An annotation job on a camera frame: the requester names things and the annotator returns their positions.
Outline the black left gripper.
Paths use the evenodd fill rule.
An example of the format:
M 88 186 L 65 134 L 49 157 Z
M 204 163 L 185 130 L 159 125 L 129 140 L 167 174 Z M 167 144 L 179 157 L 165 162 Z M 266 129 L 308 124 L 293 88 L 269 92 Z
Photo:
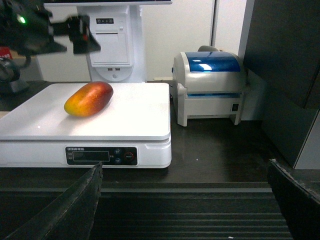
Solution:
M 22 56 L 63 53 L 67 48 L 55 42 L 54 36 L 68 36 L 73 54 L 101 50 L 90 32 L 88 15 L 69 16 L 51 24 L 52 13 L 42 0 L 2 0 L 0 2 L 0 45 Z

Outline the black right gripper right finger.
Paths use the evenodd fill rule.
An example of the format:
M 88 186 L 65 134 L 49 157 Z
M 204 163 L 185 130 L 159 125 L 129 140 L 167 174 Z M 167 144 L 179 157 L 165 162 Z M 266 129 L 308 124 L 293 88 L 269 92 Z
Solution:
M 294 240 L 320 238 L 320 188 L 275 159 L 267 167 L 267 181 Z

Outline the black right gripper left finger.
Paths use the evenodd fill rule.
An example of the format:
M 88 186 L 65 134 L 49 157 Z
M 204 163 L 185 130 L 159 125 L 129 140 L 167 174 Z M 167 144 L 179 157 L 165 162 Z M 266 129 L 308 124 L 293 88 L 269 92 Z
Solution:
M 6 240 L 88 240 L 103 180 L 99 162 Z

